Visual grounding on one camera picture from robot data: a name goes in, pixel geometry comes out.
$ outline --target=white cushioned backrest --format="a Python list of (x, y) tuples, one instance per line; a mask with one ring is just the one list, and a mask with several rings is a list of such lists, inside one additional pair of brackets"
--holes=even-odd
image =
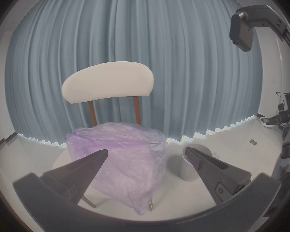
[(110, 97), (148, 96), (154, 86), (151, 70), (135, 62), (109, 62), (94, 65), (69, 76), (62, 96), (69, 103)]

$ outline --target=gray-blue pleated curtain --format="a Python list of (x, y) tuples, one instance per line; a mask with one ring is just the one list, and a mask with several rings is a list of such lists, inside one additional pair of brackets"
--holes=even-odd
[[(7, 55), (6, 100), (16, 131), (63, 143), (74, 129), (91, 127), (88, 103), (69, 104), (61, 86), (73, 73), (111, 61), (152, 70), (154, 89), (139, 98), (142, 124), (167, 137), (205, 134), (256, 114), (258, 38), (248, 53), (229, 38), (239, 7), (235, 0), (40, 0), (14, 31)], [(136, 122), (132, 97), (94, 101), (94, 108), (99, 124)]]

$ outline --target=translucent plastic bag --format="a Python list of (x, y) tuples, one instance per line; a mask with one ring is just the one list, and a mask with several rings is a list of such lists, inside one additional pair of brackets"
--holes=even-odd
[(105, 123), (67, 135), (73, 161), (101, 149), (108, 158), (91, 186), (142, 215), (166, 166), (167, 142), (158, 130), (130, 123)]

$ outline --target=floor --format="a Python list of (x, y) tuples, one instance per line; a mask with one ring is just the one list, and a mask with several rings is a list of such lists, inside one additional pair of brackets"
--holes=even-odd
[[(183, 137), (181, 142), (168, 139), (169, 156), (162, 182), (153, 197), (154, 211), (147, 211), (143, 216), (139, 216), (133, 209), (119, 202), (90, 193), (86, 197), (95, 203), (97, 208), (89, 207), (82, 200), (78, 205), (111, 217), (139, 221), (173, 219), (207, 210), (215, 206), (215, 203), (202, 180), (198, 178), (186, 182), (178, 175), (181, 149), (191, 143), (202, 144), (211, 150), (214, 157), (251, 172), (253, 180), (261, 172), (271, 175), (281, 150), (281, 134), (280, 130), (261, 126), (258, 118), (252, 117), (231, 125), (231, 128), (208, 131), (206, 136), (196, 133), (193, 139)], [(251, 139), (257, 142), (256, 146), (249, 142)], [(65, 147), (17, 135), (0, 149), (1, 192), (18, 216), (33, 231), (42, 229), (22, 206), (12, 182), (29, 172), (40, 176), (52, 169)]]

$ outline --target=curtain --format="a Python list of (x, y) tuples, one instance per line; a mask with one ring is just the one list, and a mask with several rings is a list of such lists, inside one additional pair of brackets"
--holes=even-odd
[[(14, 31), (7, 55), (6, 101), (16, 131), (63, 143), (74, 129), (92, 127), (88, 103), (67, 103), (61, 86), (111, 61), (151, 69), (154, 89), (139, 98), (142, 125), (167, 137), (205, 134), (256, 114), (260, 46), (256, 34), (248, 53), (232, 44), (238, 8), (235, 0), (40, 0)], [(132, 97), (94, 101), (94, 108), (98, 124), (136, 122)]]

